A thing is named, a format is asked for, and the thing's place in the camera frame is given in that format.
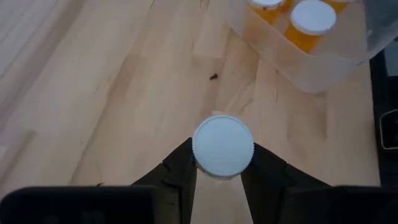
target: white cap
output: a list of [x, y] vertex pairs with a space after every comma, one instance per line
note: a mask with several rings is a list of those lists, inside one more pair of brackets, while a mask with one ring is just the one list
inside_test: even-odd
[[215, 177], [234, 177], [250, 164], [254, 153], [253, 135], [234, 117], [212, 116], [195, 131], [192, 150], [204, 172]]
[[319, 0], [304, 0], [296, 5], [290, 16], [293, 26], [307, 35], [327, 33], [336, 23], [336, 12]]
[[278, 7], [281, 3], [283, 3], [284, 0], [250, 0], [250, 3], [254, 6], [257, 7], [266, 7], [266, 8], [276, 8]]

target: clear plastic bin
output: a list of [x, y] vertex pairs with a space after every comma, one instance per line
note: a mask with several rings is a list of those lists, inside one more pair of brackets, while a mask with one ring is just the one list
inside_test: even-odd
[[325, 91], [398, 36], [397, 0], [357, 0], [338, 13], [334, 27], [306, 54], [284, 36], [290, 13], [300, 1], [294, 1], [271, 26], [248, 7], [246, 0], [228, 0], [227, 21], [303, 91]]

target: prescription bottle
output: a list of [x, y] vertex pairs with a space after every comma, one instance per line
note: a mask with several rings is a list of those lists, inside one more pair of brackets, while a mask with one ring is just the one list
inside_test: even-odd
[[335, 23], [336, 12], [329, 4], [304, 0], [293, 9], [285, 37], [308, 54]]
[[283, 3], [284, 0], [249, 0], [248, 4], [256, 14], [272, 25], [278, 18]]
[[294, 0], [285, 0], [284, 3], [280, 6], [279, 10], [282, 13], [285, 13], [285, 12], [289, 11], [290, 8], [292, 8], [293, 3], [294, 3]]
[[[327, 25], [327, 19], [323, 18], [319, 27], [315, 27], [316, 32], [300, 26], [294, 27], [294, 21], [290, 22], [295, 6], [308, 0], [294, 0], [293, 6], [286, 13], [280, 8], [280, 14], [273, 25], [254, 12], [248, 1], [223, 1], [228, 25], [253, 46], [269, 65], [307, 93], [329, 89], [398, 36], [398, 0], [353, 0], [343, 2], [340, 8], [336, 6], [342, 3], [341, 0], [333, 0], [337, 4], [331, 2], [329, 8], [340, 11], [339, 14], [335, 12], [334, 16], [338, 20], [335, 22], [336, 18], [331, 16]], [[316, 11], [319, 10], [311, 9], [310, 13]]]

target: small dark debris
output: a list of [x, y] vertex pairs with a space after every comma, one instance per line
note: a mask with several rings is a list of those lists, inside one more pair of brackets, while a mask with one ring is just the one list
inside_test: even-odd
[[217, 78], [218, 78], [218, 74], [215, 73], [214, 75], [212, 75], [212, 76], [209, 78], [209, 80], [214, 80], [214, 79], [217, 79]]

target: wood grain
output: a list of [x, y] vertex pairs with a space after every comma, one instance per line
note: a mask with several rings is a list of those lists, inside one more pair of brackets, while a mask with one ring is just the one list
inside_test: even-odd
[[[2, 195], [131, 184], [213, 114], [239, 117], [257, 143], [329, 184], [379, 185], [368, 64], [308, 94], [229, 29], [221, 1], [64, 3], [0, 80]], [[0, 37], [11, 29], [1, 18]], [[198, 173], [192, 223], [251, 222], [239, 178]]]

